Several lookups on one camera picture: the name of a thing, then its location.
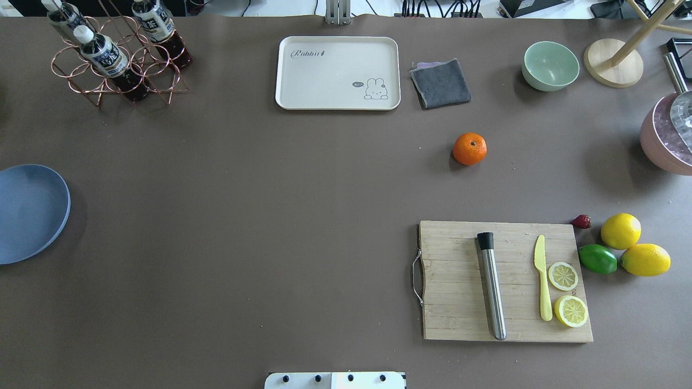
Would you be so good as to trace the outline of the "steel ice scoop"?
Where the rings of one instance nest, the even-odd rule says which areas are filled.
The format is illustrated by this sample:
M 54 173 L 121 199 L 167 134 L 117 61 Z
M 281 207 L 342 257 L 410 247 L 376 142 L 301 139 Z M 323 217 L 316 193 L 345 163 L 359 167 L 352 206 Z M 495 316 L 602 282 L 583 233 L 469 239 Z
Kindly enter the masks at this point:
M 669 110 L 670 120 L 682 142 L 691 151 L 691 92 L 672 52 L 667 52 L 664 55 L 664 63 L 677 93 Z

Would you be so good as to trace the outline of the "tea bottle lower outer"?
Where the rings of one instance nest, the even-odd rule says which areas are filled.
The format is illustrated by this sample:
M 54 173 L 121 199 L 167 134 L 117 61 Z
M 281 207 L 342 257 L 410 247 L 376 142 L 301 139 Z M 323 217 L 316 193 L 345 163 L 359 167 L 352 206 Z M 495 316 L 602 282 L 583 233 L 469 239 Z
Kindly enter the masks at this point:
M 71 3 L 51 0 L 41 2 L 47 10 L 50 24 L 66 41 L 74 42 L 74 30 L 80 25 L 86 25 L 92 32 L 95 31 L 91 22 Z

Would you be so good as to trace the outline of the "orange mandarin fruit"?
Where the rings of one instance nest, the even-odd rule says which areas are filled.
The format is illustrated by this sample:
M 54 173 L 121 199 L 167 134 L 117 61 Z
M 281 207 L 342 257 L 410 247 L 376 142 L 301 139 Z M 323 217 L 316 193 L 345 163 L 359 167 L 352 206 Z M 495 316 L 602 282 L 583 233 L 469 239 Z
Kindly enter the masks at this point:
M 464 133 L 455 141 L 452 156 L 458 163 L 466 166 L 474 165 L 485 159 L 487 142 L 477 133 Z

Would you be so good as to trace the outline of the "green ceramic bowl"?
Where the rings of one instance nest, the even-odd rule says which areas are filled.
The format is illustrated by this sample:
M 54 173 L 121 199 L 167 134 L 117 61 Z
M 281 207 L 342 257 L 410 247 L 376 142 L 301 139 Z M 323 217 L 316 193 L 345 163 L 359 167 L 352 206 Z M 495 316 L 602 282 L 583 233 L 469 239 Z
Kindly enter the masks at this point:
M 552 92 L 573 83 L 580 74 L 576 55 L 552 41 L 533 43 L 524 52 L 522 76 L 536 90 Z

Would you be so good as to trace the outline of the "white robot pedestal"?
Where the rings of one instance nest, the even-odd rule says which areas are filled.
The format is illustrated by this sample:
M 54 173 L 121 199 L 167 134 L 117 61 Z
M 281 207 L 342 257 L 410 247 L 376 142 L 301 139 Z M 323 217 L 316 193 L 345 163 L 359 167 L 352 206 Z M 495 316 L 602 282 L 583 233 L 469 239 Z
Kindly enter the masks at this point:
M 275 372 L 264 388 L 406 388 L 405 373 L 395 371 Z

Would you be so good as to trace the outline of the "cream rabbit tray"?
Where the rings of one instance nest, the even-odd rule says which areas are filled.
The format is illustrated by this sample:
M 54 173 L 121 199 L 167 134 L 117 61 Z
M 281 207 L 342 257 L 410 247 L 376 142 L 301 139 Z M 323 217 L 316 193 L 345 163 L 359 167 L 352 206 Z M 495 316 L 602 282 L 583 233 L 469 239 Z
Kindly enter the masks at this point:
M 383 36 L 289 36 L 275 103 L 292 110 L 389 111 L 401 101 L 398 45 Z

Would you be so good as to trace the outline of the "tea bottle top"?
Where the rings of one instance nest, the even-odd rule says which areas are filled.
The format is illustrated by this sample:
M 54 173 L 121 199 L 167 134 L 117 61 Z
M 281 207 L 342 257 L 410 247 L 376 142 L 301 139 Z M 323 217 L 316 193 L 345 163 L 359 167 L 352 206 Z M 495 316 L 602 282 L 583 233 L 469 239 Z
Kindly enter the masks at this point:
M 77 26 L 72 34 L 79 42 L 80 55 L 109 79 L 124 97 L 136 102 L 148 96 L 145 78 L 131 68 L 129 57 L 110 37 L 94 32 L 86 25 Z

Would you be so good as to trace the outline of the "bamboo cutting board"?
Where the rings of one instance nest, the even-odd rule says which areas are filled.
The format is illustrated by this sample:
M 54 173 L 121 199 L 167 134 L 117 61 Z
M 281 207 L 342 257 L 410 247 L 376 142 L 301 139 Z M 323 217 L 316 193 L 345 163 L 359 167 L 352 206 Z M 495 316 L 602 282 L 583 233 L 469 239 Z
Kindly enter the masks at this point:
M 570 328 L 540 316 L 540 274 L 534 248 L 544 236 L 547 266 L 568 263 L 581 275 L 574 229 L 568 224 L 423 220 L 417 267 L 422 270 L 423 337 L 495 341 L 477 239 L 494 234 L 495 262 L 508 342 L 590 343 L 590 323 Z

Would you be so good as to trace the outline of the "grey folded cloth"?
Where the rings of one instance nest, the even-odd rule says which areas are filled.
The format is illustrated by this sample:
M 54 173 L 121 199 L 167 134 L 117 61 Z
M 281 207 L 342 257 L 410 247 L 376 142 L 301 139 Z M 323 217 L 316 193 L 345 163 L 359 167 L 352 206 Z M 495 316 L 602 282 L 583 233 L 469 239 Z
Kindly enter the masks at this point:
M 472 99 L 457 58 L 446 62 L 418 62 L 409 73 L 425 109 L 465 104 Z

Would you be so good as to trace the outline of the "tea bottle lower middle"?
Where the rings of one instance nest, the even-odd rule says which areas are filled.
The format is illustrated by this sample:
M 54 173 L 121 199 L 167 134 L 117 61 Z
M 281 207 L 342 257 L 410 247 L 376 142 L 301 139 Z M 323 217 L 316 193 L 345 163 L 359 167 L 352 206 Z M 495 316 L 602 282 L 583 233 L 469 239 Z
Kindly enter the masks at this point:
M 161 59 L 168 60 L 170 66 L 174 65 L 178 69 L 192 63 L 192 56 L 176 31 L 175 23 L 163 2 L 133 1 L 131 9 Z

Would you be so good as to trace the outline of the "pink bowl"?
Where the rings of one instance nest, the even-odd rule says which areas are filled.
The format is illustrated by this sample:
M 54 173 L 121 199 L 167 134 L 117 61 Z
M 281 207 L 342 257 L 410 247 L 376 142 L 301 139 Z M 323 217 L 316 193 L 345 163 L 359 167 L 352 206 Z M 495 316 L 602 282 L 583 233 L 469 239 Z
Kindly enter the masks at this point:
M 668 135 L 679 138 L 668 115 L 676 97 L 676 93 L 670 93 L 650 109 L 643 119 L 640 144 L 648 160 L 657 167 L 672 174 L 690 176 L 690 151 L 685 144 L 677 147 L 672 140 L 664 141 Z

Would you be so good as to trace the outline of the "blue round plate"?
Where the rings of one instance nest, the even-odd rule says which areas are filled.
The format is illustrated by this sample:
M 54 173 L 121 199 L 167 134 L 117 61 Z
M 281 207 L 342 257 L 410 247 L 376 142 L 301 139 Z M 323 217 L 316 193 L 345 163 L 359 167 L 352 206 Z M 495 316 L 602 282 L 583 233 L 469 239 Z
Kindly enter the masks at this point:
M 71 212 L 63 177 L 44 165 L 24 164 L 1 172 L 1 264 L 19 263 L 44 251 Z

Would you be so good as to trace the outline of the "yellow lemon outer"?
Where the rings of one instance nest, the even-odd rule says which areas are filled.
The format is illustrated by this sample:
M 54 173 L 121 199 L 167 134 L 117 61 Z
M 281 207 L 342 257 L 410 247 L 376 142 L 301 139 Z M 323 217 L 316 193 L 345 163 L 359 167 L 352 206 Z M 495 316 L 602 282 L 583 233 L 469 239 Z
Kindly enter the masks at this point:
M 670 254 L 656 244 L 635 244 L 623 252 L 620 262 L 628 273 L 640 277 L 662 275 L 671 266 Z

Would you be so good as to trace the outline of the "yellow plastic knife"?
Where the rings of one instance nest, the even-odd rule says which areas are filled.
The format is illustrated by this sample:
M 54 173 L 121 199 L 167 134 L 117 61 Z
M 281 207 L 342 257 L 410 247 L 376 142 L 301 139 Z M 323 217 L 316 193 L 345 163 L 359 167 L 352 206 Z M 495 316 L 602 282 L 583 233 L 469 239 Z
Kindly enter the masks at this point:
M 551 298 L 547 280 L 547 263 L 545 254 L 545 236 L 539 234 L 534 245 L 534 268 L 539 275 L 539 310 L 540 316 L 544 321 L 551 321 L 553 318 Z

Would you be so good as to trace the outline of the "red strawberry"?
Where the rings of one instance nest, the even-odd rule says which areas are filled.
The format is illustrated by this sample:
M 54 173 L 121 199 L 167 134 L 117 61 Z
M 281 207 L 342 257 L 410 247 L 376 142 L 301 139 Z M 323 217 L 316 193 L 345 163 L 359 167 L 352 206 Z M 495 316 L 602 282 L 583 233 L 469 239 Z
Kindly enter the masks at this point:
M 576 229 L 589 229 L 591 227 L 591 218 L 587 214 L 579 214 L 570 223 Z

